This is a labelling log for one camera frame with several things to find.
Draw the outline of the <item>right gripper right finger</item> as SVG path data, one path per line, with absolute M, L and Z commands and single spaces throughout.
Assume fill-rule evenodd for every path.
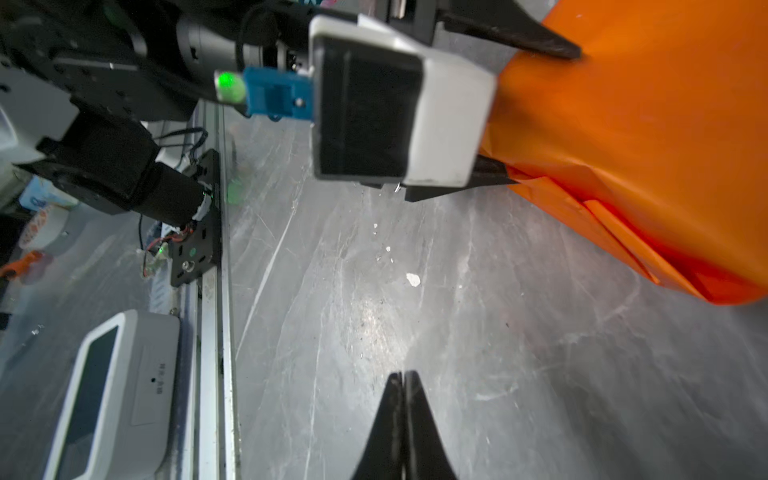
M 404 433 L 406 479 L 457 479 L 416 371 L 404 374 Z

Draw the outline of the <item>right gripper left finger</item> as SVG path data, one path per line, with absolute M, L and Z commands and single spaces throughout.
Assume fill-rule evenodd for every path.
M 361 459 L 352 479 L 403 477 L 404 385 L 401 372 L 389 375 Z

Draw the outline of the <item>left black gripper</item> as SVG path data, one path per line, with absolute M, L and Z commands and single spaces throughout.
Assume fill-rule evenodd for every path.
M 564 60 L 582 56 L 579 45 L 536 21 L 513 0 L 338 0 L 335 9 L 375 18 L 424 45 L 433 44 L 439 19 L 450 32 L 519 50 Z M 515 184 L 504 163 L 483 155 L 468 162 L 422 163 L 403 179 L 409 203 Z

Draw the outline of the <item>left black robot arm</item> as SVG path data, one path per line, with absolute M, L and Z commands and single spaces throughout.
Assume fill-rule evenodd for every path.
M 410 201 L 505 184 L 482 156 L 497 81 L 435 31 L 576 60 L 581 47 L 514 1 L 5 1 L 1 156 L 101 211 L 185 227 L 208 181 L 159 163 L 155 121 L 197 104 L 310 126 L 314 174 L 403 185 Z

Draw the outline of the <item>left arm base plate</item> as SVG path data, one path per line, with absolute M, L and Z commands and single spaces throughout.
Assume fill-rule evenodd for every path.
M 171 246 L 170 285 L 178 288 L 200 279 L 220 264 L 222 254 L 221 162 L 215 149 L 207 150 L 199 161 L 196 179 L 211 199 L 208 213 L 192 228 L 181 243 Z

